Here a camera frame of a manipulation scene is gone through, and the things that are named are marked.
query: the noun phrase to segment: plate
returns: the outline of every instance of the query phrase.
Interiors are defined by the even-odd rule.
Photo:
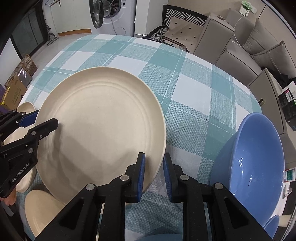
[[[51,118],[58,128],[38,146],[40,177],[67,204],[85,185],[110,183],[146,155],[143,191],[162,163],[165,119],[154,93],[136,76],[95,67],[77,72],[48,95],[36,125]]]
[[[29,114],[29,113],[35,111],[35,107],[30,102],[24,102],[17,108],[17,111],[18,112],[26,112],[27,114]],[[28,130],[30,130],[33,127],[34,127],[34,124],[32,124],[28,127],[19,127],[17,130],[15,130],[10,136],[8,136],[4,140],[4,145],[24,138],[24,136],[27,134]],[[36,168],[33,167],[30,171],[28,171],[28,173],[16,185],[17,192],[24,193],[32,184],[35,174],[36,174]]]
[[[264,227],[274,212],[284,180],[284,153],[272,122],[247,115],[219,152],[210,184],[222,183]]]
[[[25,199],[25,213],[34,236],[37,237],[64,207],[65,205],[45,191],[29,192]]]

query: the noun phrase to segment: gray pillow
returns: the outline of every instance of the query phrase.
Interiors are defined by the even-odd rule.
[[[272,48],[278,41],[264,26],[256,19],[255,26],[247,42],[242,46],[249,54],[257,54],[263,50]]]
[[[286,74],[289,79],[296,77],[295,64],[284,41],[281,41],[271,49],[251,55],[251,57],[260,67],[267,67],[278,71],[280,74]]]

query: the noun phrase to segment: beige plate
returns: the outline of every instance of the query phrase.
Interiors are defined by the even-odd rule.
[[[37,237],[64,205],[45,191],[33,190],[25,199],[25,213],[28,224]]]
[[[149,87],[120,69],[95,67],[62,81],[47,97],[36,125],[59,127],[38,146],[40,177],[67,204],[85,185],[103,185],[146,155],[143,191],[154,180],[165,151],[166,128]]]
[[[30,102],[24,102],[22,103],[18,108],[18,112],[26,112],[27,114],[35,111],[35,107]],[[24,138],[24,136],[27,134],[28,130],[34,127],[34,124],[28,126],[28,127],[19,127],[16,131],[14,131],[10,136],[8,136],[4,140],[4,145],[14,142],[16,140]],[[34,177],[36,174],[36,168],[33,167],[22,179],[21,181],[16,185],[16,190],[20,193],[24,193],[32,184]]]

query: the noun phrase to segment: plaid tablecloth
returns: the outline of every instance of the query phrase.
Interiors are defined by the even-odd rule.
[[[152,89],[165,116],[166,151],[201,183],[209,182],[217,154],[245,116],[261,112],[247,87],[207,61],[165,44],[115,35],[87,35],[68,45],[33,81],[22,103],[30,101],[39,109],[66,77],[95,66],[123,69]],[[38,174],[30,189],[17,196],[25,231],[34,239],[24,213],[32,189],[46,189]],[[141,202],[126,210],[126,240],[182,233],[182,216],[182,205],[169,202],[161,167]]]

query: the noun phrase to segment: metal screw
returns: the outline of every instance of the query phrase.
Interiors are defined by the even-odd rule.
[[[180,176],[180,179],[183,180],[183,181],[187,181],[189,179],[188,175],[186,174],[183,174]]]
[[[88,190],[88,191],[93,190],[93,189],[94,189],[94,184],[92,184],[92,183],[87,184],[85,188],[86,188],[86,190]]]
[[[221,183],[215,183],[214,187],[221,190],[223,188],[223,185]]]
[[[127,181],[128,179],[129,179],[129,176],[128,175],[122,175],[120,177],[120,180],[122,180],[122,181]]]

